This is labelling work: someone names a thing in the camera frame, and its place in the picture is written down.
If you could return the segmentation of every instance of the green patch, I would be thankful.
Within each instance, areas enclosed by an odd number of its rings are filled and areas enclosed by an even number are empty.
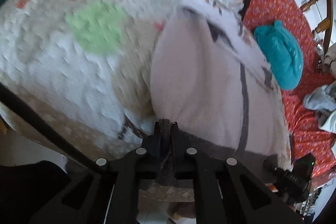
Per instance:
[[[122,7],[102,0],[68,15],[66,20],[78,44],[88,52],[107,55],[121,46],[127,13]]]

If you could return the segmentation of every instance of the silver screw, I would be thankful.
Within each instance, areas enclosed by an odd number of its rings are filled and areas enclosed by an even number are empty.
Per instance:
[[[135,152],[136,152],[138,155],[144,155],[144,154],[147,152],[147,150],[146,150],[145,148],[143,148],[143,147],[140,147],[140,148],[138,148]]]
[[[104,159],[104,158],[100,158],[100,159],[97,159],[97,160],[96,160],[96,164],[97,164],[98,166],[104,166],[106,163],[107,163],[107,160]]]
[[[195,154],[197,153],[197,149],[196,149],[196,148],[193,148],[193,147],[189,147],[189,148],[187,149],[187,153],[188,153],[189,155],[195,155]]]
[[[228,158],[226,163],[231,166],[235,166],[237,164],[237,160],[235,158]]]

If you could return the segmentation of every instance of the teal cloth bundle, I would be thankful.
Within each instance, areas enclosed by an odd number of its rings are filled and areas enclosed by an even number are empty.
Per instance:
[[[303,54],[295,37],[276,20],[273,26],[259,26],[254,37],[271,64],[271,70],[283,90],[293,90],[300,82]]]

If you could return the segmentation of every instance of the red patterned fabric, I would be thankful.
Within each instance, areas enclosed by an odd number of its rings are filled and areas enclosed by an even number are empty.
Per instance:
[[[330,84],[330,75],[322,75],[314,70],[315,42],[309,24],[294,0],[251,0],[244,17],[244,25],[253,31],[260,25],[271,25],[281,20],[297,39],[304,58],[302,78],[292,91],[282,90],[285,116],[289,130],[293,133],[293,159],[309,152],[316,157],[313,177],[319,176],[336,164],[331,151],[335,135],[318,129],[313,111],[303,107],[305,95],[315,88]]]

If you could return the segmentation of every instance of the white tile floor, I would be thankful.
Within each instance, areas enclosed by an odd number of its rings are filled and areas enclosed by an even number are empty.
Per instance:
[[[0,134],[0,165],[24,165],[41,160],[54,162],[62,169],[64,169],[66,163],[66,158],[60,153],[28,140],[15,131],[9,131],[6,135]],[[170,224],[170,222],[167,222],[168,207],[168,202],[141,198],[137,220],[140,224]],[[196,220],[180,219],[175,223],[196,224]]]

